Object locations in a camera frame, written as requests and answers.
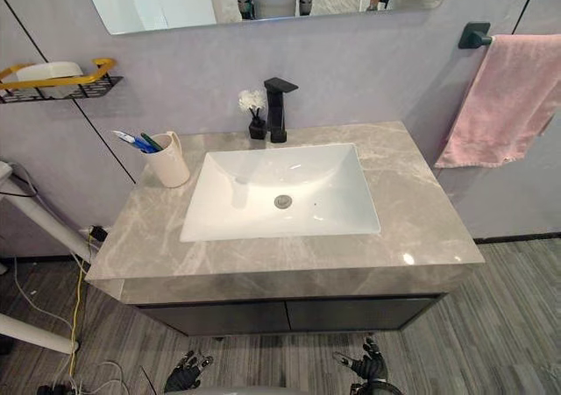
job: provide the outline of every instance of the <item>faucet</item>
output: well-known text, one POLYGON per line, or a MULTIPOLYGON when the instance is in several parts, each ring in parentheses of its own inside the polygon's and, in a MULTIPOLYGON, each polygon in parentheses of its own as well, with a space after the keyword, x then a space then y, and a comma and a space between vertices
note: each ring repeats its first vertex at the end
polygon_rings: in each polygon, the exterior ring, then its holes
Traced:
POLYGON ((266 99, 269 106, 267 113, 267 128, 271 131, 272 143, 286 143, 287 130, 284 127, 283 94, 290 93, 298 88, 295 84, 281 78, 269 78, 264 82, 266 99))

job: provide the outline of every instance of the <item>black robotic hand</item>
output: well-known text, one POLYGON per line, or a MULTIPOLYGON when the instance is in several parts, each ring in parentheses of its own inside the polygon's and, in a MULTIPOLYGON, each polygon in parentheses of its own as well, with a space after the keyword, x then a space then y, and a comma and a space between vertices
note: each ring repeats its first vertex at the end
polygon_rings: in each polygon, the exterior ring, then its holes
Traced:
POLYGON ((201 381, 197 378, 211 364, 211 356, 199 356, 197 358, 194 351, 189 351, 181 358, 172 374, 167 378, 164 393, 198 388, 201 381))
POLYGON ((378 345, 372 338, 367 337, 366 344, 363 344, 362 348, 366 354, 363 355, 362 360, 352 360, 351 370, 368 383, 387 380, 386 361, 378 345))
POLYGON ((354 384, 351 387, 351 394, 356 395, 381 395, 394 394, 401 395, 399 389, 387 381, 387 367, 384 357, 374 339, 367 337, 366 343, 362 346, 366 352, 362 360, 355 360, 341 353, 333 353, 340 364, 354 371, 359 377, 366 380, 364 384, 354 384))

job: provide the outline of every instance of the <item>black towel holder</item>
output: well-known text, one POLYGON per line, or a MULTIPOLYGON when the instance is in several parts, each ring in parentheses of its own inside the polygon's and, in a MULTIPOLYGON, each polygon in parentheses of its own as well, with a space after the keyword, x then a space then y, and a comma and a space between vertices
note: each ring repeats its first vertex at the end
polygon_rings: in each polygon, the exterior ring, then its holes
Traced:
POLYGON ((460 49, 477 49, 478 47, 491 45, 493 38, 487 36, 491 23, 470 22, 464 27, 462 37, 459 40, 460 49))

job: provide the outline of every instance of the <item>wall shelf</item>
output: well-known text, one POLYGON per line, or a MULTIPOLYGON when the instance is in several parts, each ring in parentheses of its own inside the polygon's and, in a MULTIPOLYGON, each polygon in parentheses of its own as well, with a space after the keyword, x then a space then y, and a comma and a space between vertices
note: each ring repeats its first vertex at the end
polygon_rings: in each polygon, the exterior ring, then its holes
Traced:
POLYGON ((117 62, 111 58, 92 60, 97 71, 91 75, 79 77, 52 78, 49 80, 2 82, 2 79, 16 73, 28 65, 15 65, 0 72, 0 104, 17 102, 43 102, 52 100, 89 99, 106 95, 123 77, 109 75, 109 70, 117 62), (59 86, 78 86, 78 88, 64 97, 45 95, 42 88, 56 88, 59 86))

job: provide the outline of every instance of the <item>cabinet door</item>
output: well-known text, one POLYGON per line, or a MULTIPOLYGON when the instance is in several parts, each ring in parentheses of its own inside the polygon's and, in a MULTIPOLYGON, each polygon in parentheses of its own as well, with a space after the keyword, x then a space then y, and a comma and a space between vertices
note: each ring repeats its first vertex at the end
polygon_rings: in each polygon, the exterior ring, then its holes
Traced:
POLYGON ((288 301, 293 331, 398 329, 435 299, 288 301))
POLYGON ((281 301, 140 309, 187 335, 266 334, 290 329, 281 301))

